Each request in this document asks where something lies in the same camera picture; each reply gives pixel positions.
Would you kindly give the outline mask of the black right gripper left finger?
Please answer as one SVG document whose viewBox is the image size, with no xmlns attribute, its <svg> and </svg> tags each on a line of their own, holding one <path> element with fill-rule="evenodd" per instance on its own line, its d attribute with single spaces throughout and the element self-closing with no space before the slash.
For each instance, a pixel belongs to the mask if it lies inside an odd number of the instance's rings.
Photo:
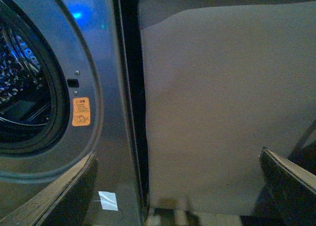
<svg viewBox="0 0 316 226">
<path fill-rule="evenodd" d="M 0 220 L 2 226 L 82 226 L 98 172 L 95 152 Z"/>
</svg>

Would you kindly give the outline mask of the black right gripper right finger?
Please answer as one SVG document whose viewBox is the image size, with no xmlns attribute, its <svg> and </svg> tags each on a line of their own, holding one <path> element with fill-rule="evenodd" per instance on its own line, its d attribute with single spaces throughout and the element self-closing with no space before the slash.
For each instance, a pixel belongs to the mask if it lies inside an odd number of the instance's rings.
<svg viewBox="0 0 316 226">
<path fill-rule="evenodd" d="M 316 176 L 263 148 L 260 166 L 277 210 L 288 226 L 316 224 Z"/>
</svg>

